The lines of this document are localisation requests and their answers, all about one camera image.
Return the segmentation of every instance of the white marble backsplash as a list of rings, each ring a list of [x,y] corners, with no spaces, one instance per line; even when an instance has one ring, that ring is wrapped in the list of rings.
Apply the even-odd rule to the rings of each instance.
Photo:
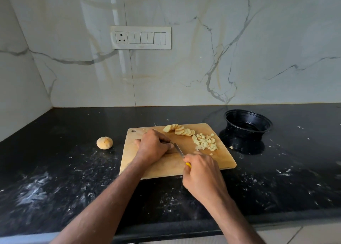
[[[10,0],[53,106],[341,102],[340,0]],[[171,26],[113,50],[109,26]]]
[[[9,0],[0,0],[0,141],[52,108]]]

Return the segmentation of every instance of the knife blade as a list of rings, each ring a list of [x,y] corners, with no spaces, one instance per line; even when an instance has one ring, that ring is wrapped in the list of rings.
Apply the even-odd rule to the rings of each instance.
[[[176,148],[176,150],[178,151],[178,153],[181,155],[181,157],[184,158],[185,156],[183,155],[183,153],[182,153],[180,147],[179,147],[176,143],[174,143],[174,147]]]

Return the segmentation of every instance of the black bowl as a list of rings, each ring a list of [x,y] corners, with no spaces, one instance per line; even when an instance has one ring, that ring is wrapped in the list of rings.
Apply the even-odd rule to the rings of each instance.
[[[272,127],[272,122],[265,116],[243,109],[225,112],[227,130],[237,137],[260,140]]]

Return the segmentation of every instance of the black granite countertop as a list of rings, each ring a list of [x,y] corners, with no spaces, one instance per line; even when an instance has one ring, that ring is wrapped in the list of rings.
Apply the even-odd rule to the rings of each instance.
[[[207,123],[223,137],[234,108],[274,125],[261,151],[232,143],[237,167],[222,171],[247,219],[341,220],[341,104],[56,108],[0,142],[0,237],[60,231],[117,177],[128,128]],[[101,136],[113,148],[98,149]],[[114,242],[213,234],[211,216],[174,176],[139,183]]]

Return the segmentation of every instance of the wooden cutting board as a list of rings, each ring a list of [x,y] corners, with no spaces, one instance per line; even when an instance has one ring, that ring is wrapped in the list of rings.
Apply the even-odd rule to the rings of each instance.
[[[237,166],[236,162],[232,158],[231,154],[222,143],[218,135],[212,130],[212,128],[208,124],[188,124],[183,125],[185,128],[195,130],[196,134],[203,133],[204,135],[214,134],[213,138],[215,138],[216,146],[218,150],[210,151],[208,149],[201,150],[203,153],[210,155],[213,153],[213,159],[215,159],[220,169],[232,169]],[[193,142],[192,137],[190,136],[179,136],[171,131],[169,133],[165,133],[162,130],[165,126],[152,126],[152,127],[139,127],[139,128],[130,128],[128,129],[125,146],[123,148],[122,162],[120,173],[130,164],[133,158],[136,155],[137,147],[134,144],[134,140],[142,138],[143,133],[147,132],[150,128],[153,128],[166,136],[168,136],[172,143],[177,143],[180,147],[181,151],[184,155],[188,153],[193,153],[195,151],[196,144]],[[182,157],[175,148],[169,150],[158,160],[156,163],[152,164],[152,166],[146,171],[143,175],[142,179],[151,179],[154,177],[167,177],[167,176],[175,176],[181,175],[184,168],[184,161]]]

